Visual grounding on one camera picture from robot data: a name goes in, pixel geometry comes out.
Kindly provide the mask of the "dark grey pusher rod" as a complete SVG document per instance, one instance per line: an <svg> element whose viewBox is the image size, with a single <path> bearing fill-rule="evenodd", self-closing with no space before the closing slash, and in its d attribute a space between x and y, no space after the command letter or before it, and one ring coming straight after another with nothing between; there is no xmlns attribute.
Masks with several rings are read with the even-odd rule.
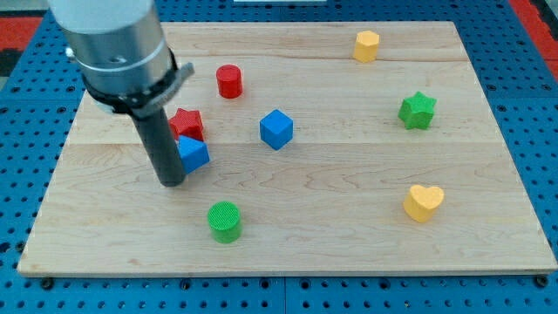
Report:
<svg viewBox="0 0 558 314"><path fill-rule="evenodd" d="M164 187L180 185L186 172L165 110L160 109L146 117L132 116L132 121L160 183Z"/></svg>

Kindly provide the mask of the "black clamp ring mount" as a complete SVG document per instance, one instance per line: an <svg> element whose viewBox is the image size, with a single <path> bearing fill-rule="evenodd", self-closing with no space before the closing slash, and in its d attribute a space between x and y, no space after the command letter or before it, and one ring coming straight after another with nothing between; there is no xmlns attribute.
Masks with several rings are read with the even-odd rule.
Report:
<svg viewBox="0 0 558 314"><path fill-rule="evenodd" d="M159 81L132 93L108 93L96 89L89 80L82 76L86 90L95 100L97 106L109 114L128 114L134 118L144 119L158 112L180 90L182 84L194 74L194 65L186 63L178 67L174 53L170 52L172 68Z"/></svg>

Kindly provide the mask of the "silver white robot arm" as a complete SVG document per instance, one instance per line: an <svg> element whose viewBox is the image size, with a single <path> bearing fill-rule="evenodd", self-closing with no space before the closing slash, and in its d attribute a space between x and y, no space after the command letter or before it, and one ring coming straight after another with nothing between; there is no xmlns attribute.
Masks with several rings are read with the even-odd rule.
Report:
<svg viewBox="0 0 558 314"><path fill-rule="evenodd" d="M165 187L186 172L167 121L165 104L194 74L178 65L153 0L49 0L86 90L103 110L126 114Z"/></svg>

